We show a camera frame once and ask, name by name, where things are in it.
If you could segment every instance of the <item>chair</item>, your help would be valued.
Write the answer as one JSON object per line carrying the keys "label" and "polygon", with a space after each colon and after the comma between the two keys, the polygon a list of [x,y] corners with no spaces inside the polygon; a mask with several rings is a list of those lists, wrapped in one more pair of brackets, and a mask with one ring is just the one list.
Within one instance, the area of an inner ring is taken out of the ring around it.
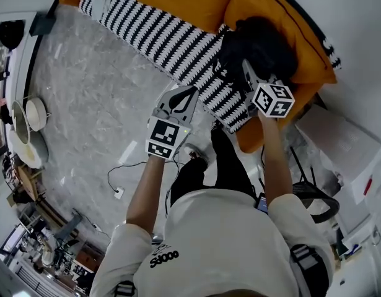
{"label": "chair", "polygon": [[295,150],[291,147],[291,152],[294,155],[297,166],[299,167],[301,177],[298,183],[293,184],[293,193],[296,195],[304,204],[306,208],[310,207],[311,203],[315,199],[321,199],[329,206],[329,209],[326,212],[323,212],[319,215],[311,215],[315,223],[321,223],[329,220],[333,216],[335,216],[339,212],[339,202],[334,198],[326,195],[324,192],[319,190],[317,184],[315,182],[314,170],[310,167],[313,184],[311,184],[303,171],[302,165],[300,165],[300,161],[295,153]]}

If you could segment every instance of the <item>black and white striped cushion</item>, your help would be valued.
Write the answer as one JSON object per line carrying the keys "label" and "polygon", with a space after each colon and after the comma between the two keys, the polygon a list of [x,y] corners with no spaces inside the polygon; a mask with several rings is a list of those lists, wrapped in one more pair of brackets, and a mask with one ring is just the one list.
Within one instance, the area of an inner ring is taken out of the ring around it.
{"label": "black and white striped cushion", "polygon": [[[80,10],[91,16],[93,0],[81,0]],[[247,122],[248,114],[239,92],[212,73],[212,61],[229,28],[217,35],[206,33],[167,12],[136,0],[112,0],[99,21],[180,85],[194,85],[198,100],[230,132]],[[271,83],[271,80],[260,82]]]}

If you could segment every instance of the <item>black hair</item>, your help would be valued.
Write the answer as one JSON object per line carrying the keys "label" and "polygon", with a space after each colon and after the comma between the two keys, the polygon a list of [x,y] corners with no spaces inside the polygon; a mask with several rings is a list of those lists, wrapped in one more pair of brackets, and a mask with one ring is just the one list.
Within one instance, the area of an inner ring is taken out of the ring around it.
{"label": "black hair", "polygon": [[36,272],[39,274],[43,273],[44,267],[39,267],[36,263],[33,263],[33,268],[35,269]]}

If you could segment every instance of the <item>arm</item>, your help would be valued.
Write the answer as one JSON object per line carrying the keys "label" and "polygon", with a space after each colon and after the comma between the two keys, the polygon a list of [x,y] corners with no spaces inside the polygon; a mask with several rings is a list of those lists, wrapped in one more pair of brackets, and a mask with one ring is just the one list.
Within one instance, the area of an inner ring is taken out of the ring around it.
{"label": "arm", "polygon": [[265,193],[269,206],[275,198],[292,194],[292,178],[276,120],[258,114],[265,138]]}
{"label": "arm", "polygon": [[44,247],[44,251],[46,251],[46,252],[53,252],[51,246],[48,244],[48,242],[45,240],[44,237],[39,236],[39,239],[42,242],[42,245]]}
{"label": "arm", "polygon": [[329,284],[333,278],[333,254],[298,197],[292,194],[292,179],[277,122],[259,113],[265,137],[265,193],[269,217],[291,248],[305,244],[324,261]]}
{"label": "arm", "polygon": [[126,223],[137,225],[149,234],[153,232],[165,160],[151,155],[135,194],[129,203]]}
{"label": "arm", "polygon": [[151,155],[129,203],[126,223],[116,227],[95,275],[91,297],[113,296],[116,286],[133,275],[152,252],[152,238],[165,160]]}

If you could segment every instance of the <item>white t-shirt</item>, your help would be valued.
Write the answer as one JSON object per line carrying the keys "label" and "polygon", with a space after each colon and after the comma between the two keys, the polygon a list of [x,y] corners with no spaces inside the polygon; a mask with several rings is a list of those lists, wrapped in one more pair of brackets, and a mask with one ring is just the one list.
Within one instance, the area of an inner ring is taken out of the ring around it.
{"label": "white t-shirt", "polygon": [[330,245],[296,196],[273,200],[268,216],[253,205],[237,191],[191,192],[171,208],[164,242],[154,248],[140,227],[118,226],[90,296],[113,296],[116,286],[134,275],[138,297],[206,297],[236,289],[297,297],[287,243],[323,252],[331,282]]}
{"label": "white t-shirt", "polygon": [[51,248],[51,250],[47,250],[46,247],[43,247],[42,263],[45,267],[50,267],[54,261],[56,240],[54,234],[50,230],[44,228],[42,229],[42,233],[46,238],[48,245],[50,245]]}

